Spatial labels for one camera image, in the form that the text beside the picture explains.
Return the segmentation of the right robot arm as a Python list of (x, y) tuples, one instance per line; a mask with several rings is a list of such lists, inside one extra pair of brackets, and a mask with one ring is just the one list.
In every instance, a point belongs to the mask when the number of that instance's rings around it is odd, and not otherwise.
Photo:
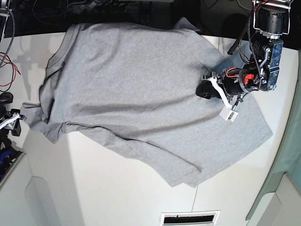
[(13, 103), (14, 96), (9, 92), (15, 81), (16, 75), (20, 74), (17, 66), (12, 62), (8, 53), (11, 49), (16, 30), (15, 18), (11, 6), (11, 0), (2, 0), (0, 2), (0, 40), (4, 39), (7, 25), (11, 26), (10, 40), (6, 41), (7, 49), (0, 52), (0, 67), (11, 67), (11, 78), (6, 84), (0, 86), (0, 131), (4, 134), (11, 133), (12, 136), (18, 137), (21, 134), (20, 121), (24, 116), (20, 114), (19, 109), (7, 109), (7, 106)]

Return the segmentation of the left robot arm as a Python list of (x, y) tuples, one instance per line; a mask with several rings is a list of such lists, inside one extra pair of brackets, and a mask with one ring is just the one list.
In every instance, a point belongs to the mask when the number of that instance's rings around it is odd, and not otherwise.
[(234, 50), (240, 50), (242, 39), (247, 35), (250, 56), (240, 51), (242, 68), (232, 67), (204, 76), (197, 87), (197, 96), (225, 98), (226, 102), (237, 97), (240, 103), (250, 92), (274, 90), (284, 45), (281, 36), (290, 31), (291, 4), (290, 0), (254, 0), (247, 24), (227, 52), (231, 55)]

